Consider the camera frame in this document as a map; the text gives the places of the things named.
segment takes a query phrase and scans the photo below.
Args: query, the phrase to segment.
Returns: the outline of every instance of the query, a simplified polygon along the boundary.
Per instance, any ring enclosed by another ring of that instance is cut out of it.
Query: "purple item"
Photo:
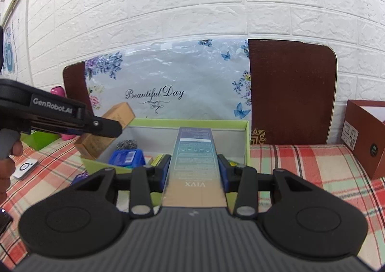
[[[80,173],[78,175],[75,176],[75,178],[73,179],[73,181],[71,182],[71,185],[77,183],[77,182],[80,182],[82,179],[85,179],[88,177],[88,172],[83,172],[83,173]]]

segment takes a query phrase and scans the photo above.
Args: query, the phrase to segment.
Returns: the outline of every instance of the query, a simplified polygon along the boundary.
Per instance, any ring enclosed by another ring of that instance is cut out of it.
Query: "flower illustration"
[[[244,45],[241,46],[241,49],[243,50],[244,54],[249,57],[249,41],[245,40]]]
[[[92,105],[92,109],[100,109],[100,101],[99,101],[99,98],[94,96],[94,95],[90,95],[90,101],[91,101],[91,105]]]
[[[91,93],[101,94],[102,92],[104,92],[104,86],[103,85],[94,85],[94,86],[88,87],[88,95],[90,95]]]
[[[116,79],[116,72],[122,69],[122,61],[122,54],[120,52],[94,57],[85,62],[84,76],[91,79],[99,73],[109,73],[110,78]]]
[[[232,82],[234,91],[243,99],[245,104],[251,106],[251,75],[250,71],[244,71],[239,81]]]

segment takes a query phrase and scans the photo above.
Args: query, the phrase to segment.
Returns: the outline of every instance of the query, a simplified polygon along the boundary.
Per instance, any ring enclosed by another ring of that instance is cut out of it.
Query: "cardboard box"
[[[122,102],[114,105],[102,117],[118,121],[124,129],[135,118],[135,115],[128,103]],[[75,147],[84,158],[96,160],[114,140],[115,138],[83,134],[75,142]]]
[[[385,176],[385,102],[348,100],[341,138],[371,179]]]

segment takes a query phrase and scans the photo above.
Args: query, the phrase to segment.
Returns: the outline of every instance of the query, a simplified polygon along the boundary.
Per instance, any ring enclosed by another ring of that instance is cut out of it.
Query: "round sticker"
[[[376,144],[372,144],[372,145],[370,146],[370,155],[371,155],[372,157],[375,157],[375,156],[377,155],[377,151],[378,151],[377,145],[376,145]]]
[[[20,167],[20,171],[24,171],[25,169],[27,169],[29,167],[29,163],[24,163],[21,167]]]

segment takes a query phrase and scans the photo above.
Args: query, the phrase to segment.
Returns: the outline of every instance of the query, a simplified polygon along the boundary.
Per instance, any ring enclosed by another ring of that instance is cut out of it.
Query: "red checkered fabric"
[[[14,222],[0,243],[16,262],[26,255],[17,230],[20,215],[32,204],[67,187],[84,170],[73,141],[59,139],[41,151],[25,148],[23,156],[15,159],[16,164],[27,158],[38,159],[39,166],[25,180],[11,181],[3,205]],[[287,169],[359,208],[369,226],[359,257],[376,270],[385,263],[385,181],[370,181],[344,145],[253,146],[251,163],[261,173]],[[261,192],[259,204],[261,211],[267,210],[271,205],[270,195]],[[5,253],[0,252],[0,259],[9,268],[13,267]]]
[[[289,170],[357,207],[369,228],[359,257],[375,270],[384,265],[385,180],[371,181],[347,147],[252,146],[251,163],[261,173],[271,174],[276,168]],[[270,195],[259,193],[260,211],[270,206]]]
[[[11,178],[8,197],[2,206],[13,217],[13,223],[1,236],[0,243],[16,263],[26,255],[17,229],[21,214],[29,206],[67,187],[77,174],[84,171],[73,140],[58,139],[41,151],[24,144],[23,155],[14,160],[18,165],[28,158],[37,159],[39,165],[22,181]],[[3,250],[0,259],[7,267],[13,268],[12,261]]]

